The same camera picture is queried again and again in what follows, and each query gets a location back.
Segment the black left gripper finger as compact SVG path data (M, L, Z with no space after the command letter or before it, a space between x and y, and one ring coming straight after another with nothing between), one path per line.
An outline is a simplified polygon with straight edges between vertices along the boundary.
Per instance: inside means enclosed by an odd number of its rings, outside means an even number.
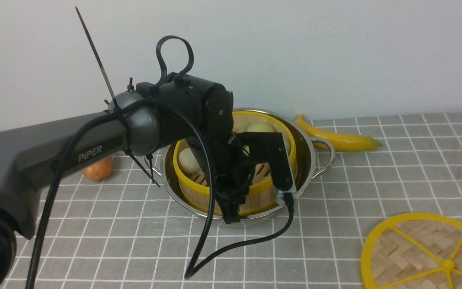
M225 224L233 224L240 221L239 207L242 201L240 189L218 189L217 203Z

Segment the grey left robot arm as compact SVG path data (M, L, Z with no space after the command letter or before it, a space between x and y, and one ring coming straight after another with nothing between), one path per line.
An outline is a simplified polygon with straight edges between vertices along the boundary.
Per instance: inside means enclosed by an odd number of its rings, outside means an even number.
M233 94L209 80L170 73L116 95L108 110L0 132L0 285L16 255L15 233L36 236L39 258L59 182L124 150L136 156L185 140L211 186L231 204L249 191L251 160L234 140Z

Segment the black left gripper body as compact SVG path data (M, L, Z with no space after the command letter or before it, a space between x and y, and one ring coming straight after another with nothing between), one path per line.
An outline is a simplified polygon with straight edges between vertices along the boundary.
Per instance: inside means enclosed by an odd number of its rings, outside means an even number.
M255 172L255 159L245 146L254 142L255 133L229 133L223 139L194 133L193 153L207 180L211 199L245 201Z

